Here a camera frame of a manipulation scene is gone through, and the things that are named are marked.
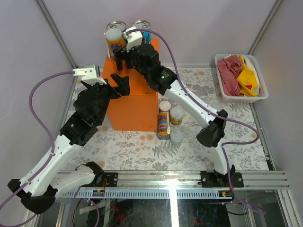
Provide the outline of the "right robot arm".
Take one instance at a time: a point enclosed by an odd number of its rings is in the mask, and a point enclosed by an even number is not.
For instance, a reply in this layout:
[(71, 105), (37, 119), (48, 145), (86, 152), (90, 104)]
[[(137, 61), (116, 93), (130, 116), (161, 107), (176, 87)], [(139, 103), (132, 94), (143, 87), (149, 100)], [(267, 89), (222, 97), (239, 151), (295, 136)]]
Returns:
[(197, 121), (202, 128), (196, 136), (197, 140), (213, 150), (216, 182), (220, 186), (228, 186), (233, 176), (221, 150), (227, 112), (209, 107), (188, 90), (175, 72), (161, 65), (159, 53), (151, 44), (141, 44), (129, 51), (126, 48), (115, 50), (114, 60), (118, 70), (122, 70), (123, 67), (135, 69), (152, 90), (177, 103)]

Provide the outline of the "yellow porridge can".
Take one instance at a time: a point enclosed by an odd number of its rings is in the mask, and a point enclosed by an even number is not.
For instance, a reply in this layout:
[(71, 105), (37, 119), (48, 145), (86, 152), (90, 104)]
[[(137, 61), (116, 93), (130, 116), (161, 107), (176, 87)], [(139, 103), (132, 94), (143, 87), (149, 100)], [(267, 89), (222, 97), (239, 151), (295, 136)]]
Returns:
[(118, 28), (111, 28), (106, 31), (105, 38), (108, 46), (109, 57), (114, 60), (114, 51), (126, 47), (123, 32)]

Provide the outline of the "yellow cloth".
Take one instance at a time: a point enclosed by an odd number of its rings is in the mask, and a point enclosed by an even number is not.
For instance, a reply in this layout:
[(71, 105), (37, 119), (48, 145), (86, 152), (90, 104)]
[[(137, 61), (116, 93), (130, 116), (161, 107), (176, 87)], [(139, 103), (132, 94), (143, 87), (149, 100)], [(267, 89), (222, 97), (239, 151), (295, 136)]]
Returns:
[(240, 93), (244, 96), (256, 97), (259, 95), (259, 79), (255, 67), (251, 61), (244, 55), (239, 55), (242, 63), (239, 76), (236, 78), (240, 86)]

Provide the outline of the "pink cloth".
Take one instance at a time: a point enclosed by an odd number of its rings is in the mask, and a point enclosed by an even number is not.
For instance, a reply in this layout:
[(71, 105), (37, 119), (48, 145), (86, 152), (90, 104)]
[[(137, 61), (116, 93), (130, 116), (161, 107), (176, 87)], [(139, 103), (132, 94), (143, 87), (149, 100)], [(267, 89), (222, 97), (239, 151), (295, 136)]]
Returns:
[(223, 91), (227, 96), (243, 96), (240, 85), (236, 81), (242, 69), (242, 62), (237, 55), (231, 55), (217, 62), (217, 68), (223, 85)]

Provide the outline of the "lying yellow can with spoon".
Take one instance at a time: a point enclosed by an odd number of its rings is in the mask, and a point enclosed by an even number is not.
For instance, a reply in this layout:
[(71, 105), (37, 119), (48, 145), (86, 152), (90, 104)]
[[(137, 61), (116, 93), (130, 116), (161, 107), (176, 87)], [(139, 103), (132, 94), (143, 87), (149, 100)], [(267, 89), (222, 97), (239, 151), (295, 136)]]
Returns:
[(168, 126), (167, 112), (159, 112), (157, 136), (160, 140), (168, 140), (170, 138), (170, 133), (168, 133)]

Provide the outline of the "orange wooden box shelf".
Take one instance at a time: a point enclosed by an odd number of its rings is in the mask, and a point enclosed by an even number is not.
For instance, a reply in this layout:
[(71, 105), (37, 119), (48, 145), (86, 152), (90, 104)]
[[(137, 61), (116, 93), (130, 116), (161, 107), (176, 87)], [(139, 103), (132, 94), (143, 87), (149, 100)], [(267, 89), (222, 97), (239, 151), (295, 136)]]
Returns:
[(129, 77), (130, 95), (110, 101), (107, 115), (115, 131), (156, 131), (158, 116), (158, 93), (152, 90), (145, 79), (134, 69), (118, 71), (114, 61), (106, 57), (102, 78), (112, 87), (116, 83), (110, 77), (116, 73)]

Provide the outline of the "rear can white lid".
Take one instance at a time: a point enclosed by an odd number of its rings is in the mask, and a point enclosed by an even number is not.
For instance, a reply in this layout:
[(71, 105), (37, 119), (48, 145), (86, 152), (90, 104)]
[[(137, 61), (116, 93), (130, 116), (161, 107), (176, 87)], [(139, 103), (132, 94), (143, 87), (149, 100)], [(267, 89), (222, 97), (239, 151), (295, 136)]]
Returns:
[(169, 101), (161, 101), (159, 103), (159, 112), (168, 112), (171, 109), (171, 103)]

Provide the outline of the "white plastic basket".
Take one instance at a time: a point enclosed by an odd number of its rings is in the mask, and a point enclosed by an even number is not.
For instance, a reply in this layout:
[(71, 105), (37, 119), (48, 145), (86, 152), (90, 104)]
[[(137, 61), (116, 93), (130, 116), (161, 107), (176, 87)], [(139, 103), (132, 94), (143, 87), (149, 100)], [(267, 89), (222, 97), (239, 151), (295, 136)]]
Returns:
[(222, 101), (254, 103), (268, 98), (257, 60), (247, 54), (217, 54), (214, 57)]

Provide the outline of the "aluminium mounting rail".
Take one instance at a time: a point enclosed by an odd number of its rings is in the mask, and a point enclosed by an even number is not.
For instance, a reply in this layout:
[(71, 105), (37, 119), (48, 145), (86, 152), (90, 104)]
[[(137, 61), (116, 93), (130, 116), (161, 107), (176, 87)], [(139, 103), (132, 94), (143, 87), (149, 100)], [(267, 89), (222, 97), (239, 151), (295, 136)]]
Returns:
[[(121, 189), (227, 189), (221, 186), (212, 171), (117, 171), (113, 179)], [(236, 190), (288, 190), (283, 171), (240, 171), (231, 179)]]

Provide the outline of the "upright yellow can white lid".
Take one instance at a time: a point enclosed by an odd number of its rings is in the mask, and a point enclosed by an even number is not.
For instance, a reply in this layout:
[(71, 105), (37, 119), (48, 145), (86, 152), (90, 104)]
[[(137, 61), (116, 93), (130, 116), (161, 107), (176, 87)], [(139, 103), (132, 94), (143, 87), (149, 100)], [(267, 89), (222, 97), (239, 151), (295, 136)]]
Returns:
[(180, 106), (175, 106), (169, 112), (169, 122), (172, 125), (180, 125), (184, 116), (185, 111)]

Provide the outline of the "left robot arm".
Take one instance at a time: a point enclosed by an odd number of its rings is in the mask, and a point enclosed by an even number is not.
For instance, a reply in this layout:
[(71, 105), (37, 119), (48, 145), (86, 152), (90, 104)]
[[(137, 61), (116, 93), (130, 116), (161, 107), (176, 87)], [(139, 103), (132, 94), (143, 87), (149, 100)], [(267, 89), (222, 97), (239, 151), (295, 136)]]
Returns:
[(85, 90), (78, 94), (73, 103), (75, 111), (60, 129), (54, 145), (27, 175), (8, 183), (9, 189), (31, 212), (44, 213), (58, 197), (74, 188), (97, 187), (103, 183), (104, 171), (95, 162), (88, 162), (65, 177), (55, 179), (55, 176), (72, 154), (98, 132), (110, 100), (130, 94), (128, 76), (120, 77), (114, 73), (110, 77), (116, 83), (115, 87), (108, 83), (108, 79), (103, 84), (96, 82), (94, 85), (81, 81)]

